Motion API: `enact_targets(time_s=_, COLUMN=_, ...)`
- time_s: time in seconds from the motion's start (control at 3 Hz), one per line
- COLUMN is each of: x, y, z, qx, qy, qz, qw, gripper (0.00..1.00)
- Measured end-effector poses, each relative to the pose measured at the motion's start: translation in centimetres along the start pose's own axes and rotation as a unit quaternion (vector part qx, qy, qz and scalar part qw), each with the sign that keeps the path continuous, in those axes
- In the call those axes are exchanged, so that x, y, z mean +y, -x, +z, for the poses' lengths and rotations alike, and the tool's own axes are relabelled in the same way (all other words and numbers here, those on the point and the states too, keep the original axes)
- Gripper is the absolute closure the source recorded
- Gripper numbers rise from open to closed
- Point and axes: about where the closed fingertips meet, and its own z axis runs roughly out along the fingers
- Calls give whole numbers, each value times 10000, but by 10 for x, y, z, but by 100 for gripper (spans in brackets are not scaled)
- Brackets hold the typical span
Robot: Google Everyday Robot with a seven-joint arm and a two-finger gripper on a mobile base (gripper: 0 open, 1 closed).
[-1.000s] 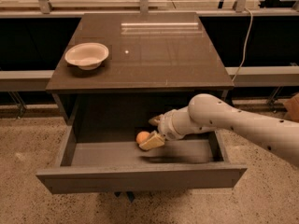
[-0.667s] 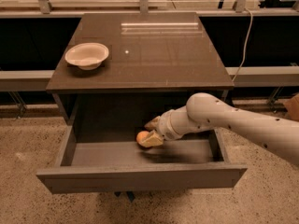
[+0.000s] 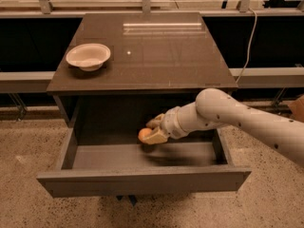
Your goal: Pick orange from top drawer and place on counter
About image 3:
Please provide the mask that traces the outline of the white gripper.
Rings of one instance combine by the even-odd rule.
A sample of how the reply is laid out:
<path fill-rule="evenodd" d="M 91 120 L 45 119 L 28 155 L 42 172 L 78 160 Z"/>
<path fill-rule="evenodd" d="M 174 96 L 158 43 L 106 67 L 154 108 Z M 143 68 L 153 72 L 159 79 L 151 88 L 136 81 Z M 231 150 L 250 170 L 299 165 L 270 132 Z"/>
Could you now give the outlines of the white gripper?
<path fill-rule="evenodd" d="M 161 113 L 152 120 L 150 120 L 146 126 L 152 129 L 149 136 L 145 138 L 145 144 L 158 144 L 166 143 L 168 137 L 178 140 L 186 137 L 188 133 L 181 128 L 178 121 L 178 113 L 180 107 L 176 106 L 169 109 L 165 114 Z"/>

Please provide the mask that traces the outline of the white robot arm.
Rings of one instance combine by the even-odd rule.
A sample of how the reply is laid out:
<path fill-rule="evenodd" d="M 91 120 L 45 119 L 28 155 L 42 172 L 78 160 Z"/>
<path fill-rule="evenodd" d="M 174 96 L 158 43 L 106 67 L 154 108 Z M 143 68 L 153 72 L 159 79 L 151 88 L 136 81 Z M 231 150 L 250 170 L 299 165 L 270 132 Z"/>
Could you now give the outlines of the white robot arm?
<path fill-rule="evenodd" d="M 178 140 L 194 131 L 232 125 L 277 153 L 304 166 L 304 123 L 251 108 L 216 88 L 201 91 L 196 100 L 176 106 L 150 120 L 139 133 L 146 144 Z"/>

